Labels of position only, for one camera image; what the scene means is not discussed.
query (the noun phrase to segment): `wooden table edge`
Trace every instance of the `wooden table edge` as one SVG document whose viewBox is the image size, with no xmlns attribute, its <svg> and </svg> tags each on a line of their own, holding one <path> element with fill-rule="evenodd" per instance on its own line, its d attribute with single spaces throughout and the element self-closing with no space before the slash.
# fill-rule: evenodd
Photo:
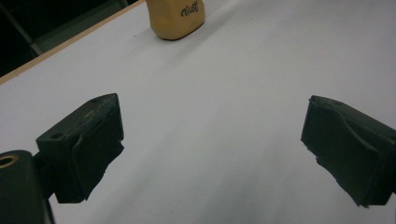
<svg viewBox="0 0 396 224">
<path fill-rule="evenodd" d="M 114 19 L 116 19 L 118 16 L 124 14 L 125 12 L 133 9 L 134 7 L 139 6 L 140 4 L 144 3 L 146 0 L 138 0 L 137 2 L 131 4 L 130 6 L 123 8 L 122 10 L 118 11 L 117 13 L 111 15 L 110 17 L 99 21 L 98 23 L 96 23 L 94 26 L 88 28 L 87 30 L 79 33 L 78 35 L 73 36 L 72 38 L 64 41 L 62 44 L 56 46 L 53 49 L 50 49 L 49 51 L 43 53 L 42 55 L 34 58 L 32 61 L 23 64 L 22 66 L 16 68 L 15 70 L 5 74 L 4 76 L 0 77 L 0 85 L 6 83 L 7 81 L 11 80 L 14 77 L 17 77 L 18 75 L 20 75 L 22 72 L 28 70 L 29 68 L 43 62 L 44 60 L 48 59 L 50 56 L 54 55 L 55 53 L 61 51 L 62 49 L 65 49 L 66 47 L 68 47 L 69 45 L 73 44 L 74 42 L 80 40 L 82 37 L 92 33 L 93 31 L 97 30 L 98 28 L 100 28 L 101 26 L 105 25 L 106 23 L 113 21 Z"/>
</svg>

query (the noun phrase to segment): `bottle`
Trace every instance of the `bottle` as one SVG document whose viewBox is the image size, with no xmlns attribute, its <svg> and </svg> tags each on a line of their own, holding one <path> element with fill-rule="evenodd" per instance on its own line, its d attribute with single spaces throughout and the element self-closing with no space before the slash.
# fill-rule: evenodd
<svg viewBox="0 0 396 224">
<path fill-rule="evenodd" d="M 202 0 L 146 0 L 151 29 L 162 39 L 177 40 L 205 21 Z"/>
</svg>

